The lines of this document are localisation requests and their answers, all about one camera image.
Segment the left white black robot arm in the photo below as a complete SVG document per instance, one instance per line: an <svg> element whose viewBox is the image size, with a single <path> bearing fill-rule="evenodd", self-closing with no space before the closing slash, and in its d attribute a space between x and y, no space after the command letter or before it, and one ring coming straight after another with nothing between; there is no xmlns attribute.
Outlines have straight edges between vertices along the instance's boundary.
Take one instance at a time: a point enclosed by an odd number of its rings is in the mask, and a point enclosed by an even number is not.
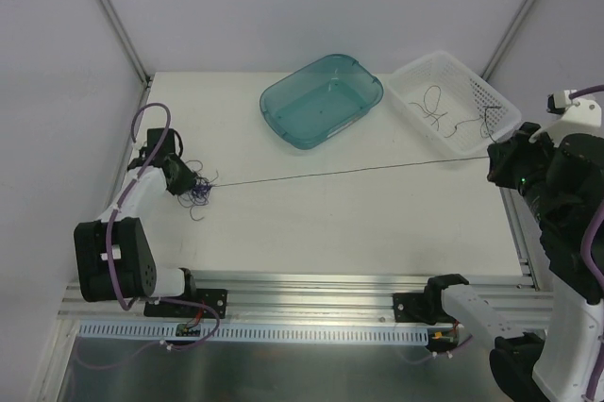
<svg viewBox="0 0 604 402"><path fill-rule="evenodd" d="M165 194L189 192L196 174L181 159L177 131L147 130L146 145L127 166L125 186L96 220L74 231L81 294L87 302L128 298L164 298L178 316L198 305L191 271L159 267L143 230L143 216Z"/></svg>

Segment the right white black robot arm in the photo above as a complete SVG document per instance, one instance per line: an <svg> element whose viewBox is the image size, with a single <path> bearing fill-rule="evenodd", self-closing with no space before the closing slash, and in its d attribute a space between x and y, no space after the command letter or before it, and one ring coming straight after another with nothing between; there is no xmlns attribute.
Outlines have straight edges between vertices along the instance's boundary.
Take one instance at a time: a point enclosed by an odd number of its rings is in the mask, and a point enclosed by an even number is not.
<svg viewBox="0 0 604 402"><path fill-rule="evenodd" d="M487 149L488 180L517 191L541 232L553 289L546 335L505 321L463 276L432 277L422 294L426 323L450 317L464 326L514 401L603 397L602 92L595 85L553 93L552 123L524 123Z"/></svg>

